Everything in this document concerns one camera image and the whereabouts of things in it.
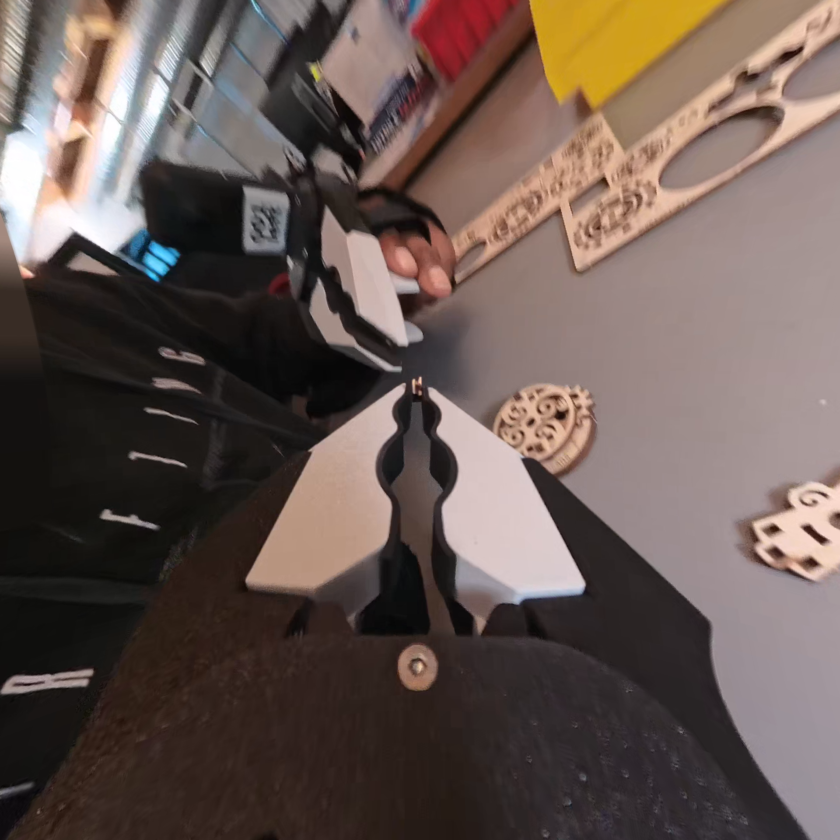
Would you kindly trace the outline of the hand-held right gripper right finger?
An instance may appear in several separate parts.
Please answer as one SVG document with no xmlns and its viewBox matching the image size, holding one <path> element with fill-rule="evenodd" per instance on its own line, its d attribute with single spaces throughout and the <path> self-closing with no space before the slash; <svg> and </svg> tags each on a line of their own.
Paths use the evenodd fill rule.
<svg viewBox="0 0 840 840">
<path fill-rule="evenodd" d="M 579 596 L 585 578 L 531 478 L 530 461 L 437 389 L 420 399 L 434 504 L 432 568 L 453 627 L 502 605 Z"/>
</svg>

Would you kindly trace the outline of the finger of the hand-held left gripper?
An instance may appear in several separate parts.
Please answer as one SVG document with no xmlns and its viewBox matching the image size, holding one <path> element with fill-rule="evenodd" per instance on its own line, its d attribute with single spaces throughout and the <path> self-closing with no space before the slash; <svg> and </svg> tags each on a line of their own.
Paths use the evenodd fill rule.
<svg viewBox="0 0 840 840">
<path fill-rule="evenodd" d="M 298 268 L 298 303 L 311 336 L 375 371 L 403 370 L 403 310 L 388 266 L 362 269 L 361 310 L 334 270 Z"/>
<path fill-rule="evenodd" d="M 404 350 L 424 334 L 404 319 L 400 296 L 415 280 L 389 270 L 375 236 L 347 231 L 331 210 L 321 225 L 320 334 L 334 350 Z"/>
</svg>

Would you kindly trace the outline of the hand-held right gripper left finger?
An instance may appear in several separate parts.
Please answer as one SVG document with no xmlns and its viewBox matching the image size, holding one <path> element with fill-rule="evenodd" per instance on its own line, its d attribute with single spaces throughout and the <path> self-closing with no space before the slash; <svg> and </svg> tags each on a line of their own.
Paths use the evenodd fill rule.
<svg viewBox="0 0 840 840">
<path fill-rule="evenodd" d="M 381 593 L 382 557 L 398 543 L 399 516 L 383 472 L 400 445 L 411 396 L 398 385 L 308 452 L 246 576 L 250 592 L 340 606 L 353 619 Z"/>
</svg>

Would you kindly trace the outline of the round wooden gear assembly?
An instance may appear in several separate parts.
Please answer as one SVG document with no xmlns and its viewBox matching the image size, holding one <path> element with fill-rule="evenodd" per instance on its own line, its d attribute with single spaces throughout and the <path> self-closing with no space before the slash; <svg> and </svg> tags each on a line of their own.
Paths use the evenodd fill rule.
<svg viewBox="0 0 840 840">
<path fill-rule="evenodd" d="M 493 434 L 554 476 L 587 456 L 596 434 L 592 394 L 579 385 L 529 385 L 500 407 Z"/>
</svg>

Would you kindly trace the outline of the ornate wooden cross piece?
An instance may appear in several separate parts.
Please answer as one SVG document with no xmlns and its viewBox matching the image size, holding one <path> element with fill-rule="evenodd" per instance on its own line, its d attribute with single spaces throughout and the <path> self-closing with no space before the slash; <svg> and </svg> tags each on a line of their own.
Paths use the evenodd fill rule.
<svg viewBox="0 0 840 840">
<path fill-rule="evenodd" d="M 752 550 L 764 564 L 819 583 L 839 570 L 839 484 L 790 488 L 786 507 L 751 523 Z"/>
</svg>

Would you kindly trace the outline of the wooden sheet with round holes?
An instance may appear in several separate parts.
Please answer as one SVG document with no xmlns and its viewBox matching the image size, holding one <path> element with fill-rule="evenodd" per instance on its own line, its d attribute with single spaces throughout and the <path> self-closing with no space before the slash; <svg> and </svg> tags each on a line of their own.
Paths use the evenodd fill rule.
<svg viewBox="0 0 840 840">
<path fill-rule="evenodd" d="M 786 93 L 807 64 L 838 42 L 839 2 L 820 2 L 749 58 L 690 100 L 648 135 L 595 169 L 603 194 L 578 211 L 561 209 L 574 267 L 592 268 L 618 249 L 729 184 L 803 134 L 835 117 L 838 90 L 809 98 Z M 767 117 L 770 135 L 738 163 L 696 185 L 663 184 L 667 165 L 688 145 L 723 123 L 750 115 Z"/>
</svg>

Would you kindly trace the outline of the person's left hand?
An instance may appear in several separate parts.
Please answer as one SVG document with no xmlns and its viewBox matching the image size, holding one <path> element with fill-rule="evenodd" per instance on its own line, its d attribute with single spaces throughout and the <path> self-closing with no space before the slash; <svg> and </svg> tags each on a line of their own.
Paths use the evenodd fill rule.
<svg viewBox="0 0 840 840">
<path fill-rule="evenodd" d="M 456 256 L 446 232 L 434 224 L 428 234 L 385 231 L 379 242 L 388 269 L 397 277 L 414 280 L 417 293 L 400 296 L 405 315 L 414 314 L 449 297 L 454 289 Z"/>
</svg>

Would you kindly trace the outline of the person's black hoodie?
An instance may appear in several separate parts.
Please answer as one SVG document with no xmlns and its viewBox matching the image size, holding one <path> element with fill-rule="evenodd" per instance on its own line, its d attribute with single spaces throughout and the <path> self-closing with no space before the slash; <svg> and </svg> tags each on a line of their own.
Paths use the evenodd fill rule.
<svg viewBox="0 0 840 840">
<path fill-rule="evenodd" d="M 49 474 L 2 530 L 2 838 L 49 782 L 154 590 L 381 373 L 288 296 L 42 265 L 24 281 Z"/>
</svg>

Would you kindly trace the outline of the wooden sheet with large gears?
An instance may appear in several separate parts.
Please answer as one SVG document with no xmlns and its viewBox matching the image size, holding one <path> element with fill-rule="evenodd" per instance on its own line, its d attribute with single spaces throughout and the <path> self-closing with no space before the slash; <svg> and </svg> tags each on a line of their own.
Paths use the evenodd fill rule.
<svg viewBox="0 0 840 840">
<path fill-rule="evenodd" d="M 571 201 L 606 177 L 614 157 L 623 153 L 601 112 L 585 120 L 514 186 L 507 189 L 454 238 L 458 285 L 529 235 Z"/>
</svg>

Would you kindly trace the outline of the yellow plastic bin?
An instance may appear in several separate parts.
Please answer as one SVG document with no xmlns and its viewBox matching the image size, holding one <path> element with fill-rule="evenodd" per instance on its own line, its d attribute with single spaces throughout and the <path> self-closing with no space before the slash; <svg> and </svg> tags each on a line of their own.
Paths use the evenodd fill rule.
<svg viewBox="0 0 840 840">
<path fill-rule="evenodd" d="M 531 1 L 544 74 L 559 102 L 598 108 L 727 1 Z"/>
</svg>

